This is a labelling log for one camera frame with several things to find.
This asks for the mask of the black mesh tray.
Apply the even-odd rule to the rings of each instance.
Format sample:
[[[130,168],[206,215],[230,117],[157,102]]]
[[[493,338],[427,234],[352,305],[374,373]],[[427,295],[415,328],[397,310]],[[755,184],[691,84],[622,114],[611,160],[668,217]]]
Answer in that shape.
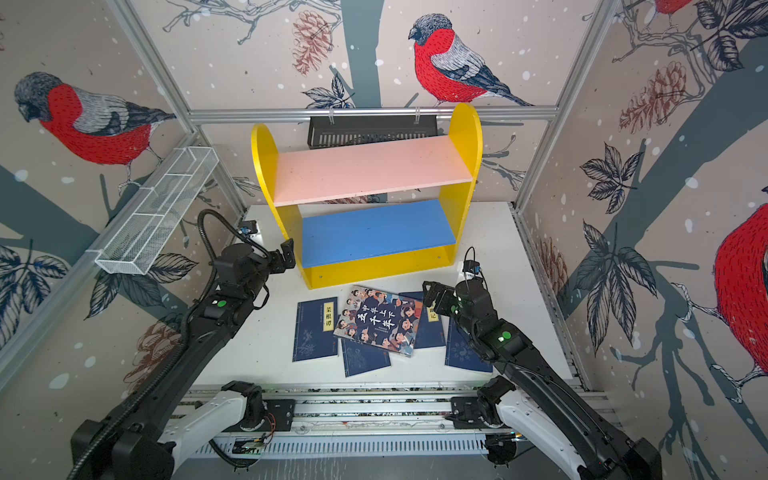
[[[435,116],[315,117],[310,121],[307,144],[310,149],[323,149],[437,135]]]

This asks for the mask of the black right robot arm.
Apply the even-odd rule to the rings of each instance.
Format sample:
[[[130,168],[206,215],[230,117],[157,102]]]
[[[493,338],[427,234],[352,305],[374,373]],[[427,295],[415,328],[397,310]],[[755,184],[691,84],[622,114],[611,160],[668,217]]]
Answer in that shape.
[[[498,376],[477,393],[480,417],[522,434],[571,479],[660,479],[661,455],[631,439],[556,374],[533,342],[501,318],[479,277],[450,287],[426,281],[423,302],[455,321]]]

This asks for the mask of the navy book far right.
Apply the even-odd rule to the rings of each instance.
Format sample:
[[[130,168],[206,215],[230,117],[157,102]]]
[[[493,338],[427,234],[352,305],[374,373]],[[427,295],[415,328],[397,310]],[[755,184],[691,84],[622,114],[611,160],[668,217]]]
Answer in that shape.
[[[493,367],[471,347],[466,333],[451,319],[446,337],[445,365],[463,370],[491,373]]]

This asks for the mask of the aluminium horizontal frame bar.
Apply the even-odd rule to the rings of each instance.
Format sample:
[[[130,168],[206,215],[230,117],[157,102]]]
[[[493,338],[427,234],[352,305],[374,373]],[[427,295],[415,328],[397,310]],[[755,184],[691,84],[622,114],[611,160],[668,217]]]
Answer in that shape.
[[[489,121],[550,121],[559,114],[556,106],[474,106],[481,120]],[[315,117],[335,120],[341,117],[360,116],[406,116],[416,119],[422,116],[436,116],[449,119],[455,106],[443,107],[402,107],[402,108],[352,108],[352,109],[223,109],[190,110],[189,121],[195,125],[236,124],[236,123],[299,123]]]

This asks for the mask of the navy book far left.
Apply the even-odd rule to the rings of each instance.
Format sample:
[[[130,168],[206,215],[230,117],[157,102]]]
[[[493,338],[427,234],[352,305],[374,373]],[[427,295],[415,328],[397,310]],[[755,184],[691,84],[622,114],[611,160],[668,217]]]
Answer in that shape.
[[[306,361],[338,355],[334,335],[337,297],[297,304],[292,361]]]

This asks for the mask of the colourful portrait cover book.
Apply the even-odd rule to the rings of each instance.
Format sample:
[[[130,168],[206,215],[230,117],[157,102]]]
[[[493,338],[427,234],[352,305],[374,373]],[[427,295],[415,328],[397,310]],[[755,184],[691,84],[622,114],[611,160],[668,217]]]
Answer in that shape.
[[[333,334],[411,357],[424,306],[421,300],[362,285],[353,285],[341,301]]]

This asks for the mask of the navy book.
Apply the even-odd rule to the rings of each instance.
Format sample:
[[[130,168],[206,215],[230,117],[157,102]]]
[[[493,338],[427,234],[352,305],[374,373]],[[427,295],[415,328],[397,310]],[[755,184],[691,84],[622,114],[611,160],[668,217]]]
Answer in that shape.
[[[422,292],[402,292],[403,306],[410,306],[413,314],[401,314],[395,340],[404,340],[405,351],[412,355],[416,349],[444,347],[446,345],[443,323],[431,307],[423,302]]]
[[[391,362],[387,354],[375,354],[373,356],[366,356],[360,352],[352,353],[351,355],[345,355],[343,364],[344,375],[346,378],[391,366]]]
[[[463,370],[491,373],[493,367],[471,347],[466,333],[451,319],[446,337],[445,365]]]
[[[297,304],[292,361],[306,361],[338,355],[334,335],[337,297]]]

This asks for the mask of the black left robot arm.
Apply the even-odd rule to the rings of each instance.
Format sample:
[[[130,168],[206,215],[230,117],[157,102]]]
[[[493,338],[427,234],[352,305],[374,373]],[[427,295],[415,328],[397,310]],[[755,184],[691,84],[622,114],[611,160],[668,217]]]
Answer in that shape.
[[[138,391],[101,421],[84,421],[72,435],[71,479],[169,479],[182,463],[178,440],[164,427],[212,358],[257,310],[270,276],[296,266],[294,242],[268,251],[245,240],[213,259],[201,298],[181,321],[180,341]]]

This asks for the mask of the yellow wooden bookshelf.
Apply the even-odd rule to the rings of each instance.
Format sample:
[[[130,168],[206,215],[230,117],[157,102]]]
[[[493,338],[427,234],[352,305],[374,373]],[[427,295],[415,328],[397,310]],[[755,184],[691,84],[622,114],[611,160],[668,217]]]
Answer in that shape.
[[[445,135],[282,153],[251,130],[261,192],[310,289],[448,267],[482,164],[476,109]]]

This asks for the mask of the aluminium rail base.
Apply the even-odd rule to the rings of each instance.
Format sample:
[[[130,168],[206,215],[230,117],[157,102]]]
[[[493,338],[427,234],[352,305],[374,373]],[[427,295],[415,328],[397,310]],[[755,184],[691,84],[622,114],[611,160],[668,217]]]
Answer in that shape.
[[[573,464],[576,451],[529,395],[512,394],[501,423],[486,420],[478,377],[464,381],[273,385],[243,382],[185,393],[159,440],[177,462],[215,449],[244,460],[488,454],[529,443]]]

